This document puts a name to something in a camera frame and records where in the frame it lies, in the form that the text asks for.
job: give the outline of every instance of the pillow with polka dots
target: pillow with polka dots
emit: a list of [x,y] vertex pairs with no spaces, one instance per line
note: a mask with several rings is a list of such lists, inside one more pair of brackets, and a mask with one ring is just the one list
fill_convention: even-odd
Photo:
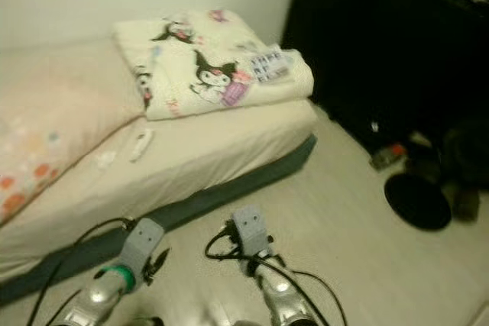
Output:
[[140,113],[136,105],[73,81],[2,88],[0,225]]

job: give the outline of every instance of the black round object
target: black round object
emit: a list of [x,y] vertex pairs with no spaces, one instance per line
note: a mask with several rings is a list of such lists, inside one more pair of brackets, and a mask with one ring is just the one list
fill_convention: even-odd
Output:
[[409,224],[420,229],[443,229],[452,219],[450,206],[439,186],[401,173],[390,177],[384,187],[390,207]]

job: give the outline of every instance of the label tag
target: label tag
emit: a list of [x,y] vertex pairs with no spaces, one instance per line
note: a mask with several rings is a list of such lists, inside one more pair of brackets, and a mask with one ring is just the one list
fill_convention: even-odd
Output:
[[287,61],[278,45],[272,46],[265,53],[254,55],[250,63],[257,81],[263,84],[280,82],[279,78],[289,74]]

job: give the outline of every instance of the folded blanket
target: folded blanket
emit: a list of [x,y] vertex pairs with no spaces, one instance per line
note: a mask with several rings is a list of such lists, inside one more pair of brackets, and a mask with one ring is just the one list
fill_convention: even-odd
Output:
[[149,120],[305,98],[313,75],[295,50],[267,47],[230,11],[115,25]]

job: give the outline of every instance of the white bed sheet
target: white bed sheet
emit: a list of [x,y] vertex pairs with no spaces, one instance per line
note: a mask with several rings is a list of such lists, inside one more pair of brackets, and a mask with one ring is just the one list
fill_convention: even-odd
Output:
[[[0,228],[0,282],[27,272],[100,221],[140,216],[281,158],[312,133],[315,122],[305,100],[134,121]],[[136,138],[146,127],[154,129],[154,139],[131,163]],[[100,157],[113,152],[112,164],[100,168]]]

